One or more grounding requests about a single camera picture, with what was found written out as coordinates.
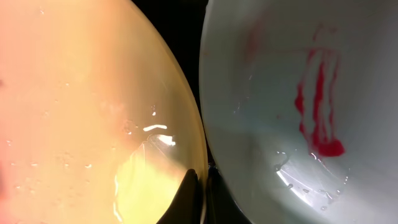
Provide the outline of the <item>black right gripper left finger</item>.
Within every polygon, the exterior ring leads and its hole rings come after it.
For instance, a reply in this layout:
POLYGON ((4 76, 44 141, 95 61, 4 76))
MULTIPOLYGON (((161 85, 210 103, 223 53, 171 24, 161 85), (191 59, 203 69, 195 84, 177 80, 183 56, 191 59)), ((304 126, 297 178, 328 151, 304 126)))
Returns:
POLYGON ((199 224, 200 183, 193 169, 187 170, 172 203, 157 224, 199 224))

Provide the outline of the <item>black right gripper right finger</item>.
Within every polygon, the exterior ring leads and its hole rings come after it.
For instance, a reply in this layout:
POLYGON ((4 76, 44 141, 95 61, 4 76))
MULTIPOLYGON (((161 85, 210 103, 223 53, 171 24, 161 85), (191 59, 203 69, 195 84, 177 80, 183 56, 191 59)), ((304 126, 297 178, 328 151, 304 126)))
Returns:
POLYGON ((206 186, 206 224, 251 224, 236 205, 216 167, 209 167, 206 186))

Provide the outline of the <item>yellow plate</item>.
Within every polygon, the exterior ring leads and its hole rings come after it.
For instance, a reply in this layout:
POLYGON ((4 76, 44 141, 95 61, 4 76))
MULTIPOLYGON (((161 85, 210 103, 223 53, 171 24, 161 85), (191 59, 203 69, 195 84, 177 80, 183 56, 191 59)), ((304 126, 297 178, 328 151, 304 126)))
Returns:
POLYGON ((205 214, 189 85, 131 1, 1 2, 1 222, 157 223, 189 169, 205 214))

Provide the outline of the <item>mint plate with red stain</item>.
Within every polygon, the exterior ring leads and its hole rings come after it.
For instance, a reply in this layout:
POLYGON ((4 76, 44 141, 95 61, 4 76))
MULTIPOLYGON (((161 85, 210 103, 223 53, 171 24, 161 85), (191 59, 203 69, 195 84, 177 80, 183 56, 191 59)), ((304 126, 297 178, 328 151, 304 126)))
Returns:
POLYGON ((250 222, 397 222, 396 1, 210 1, 200 99, 250 222))

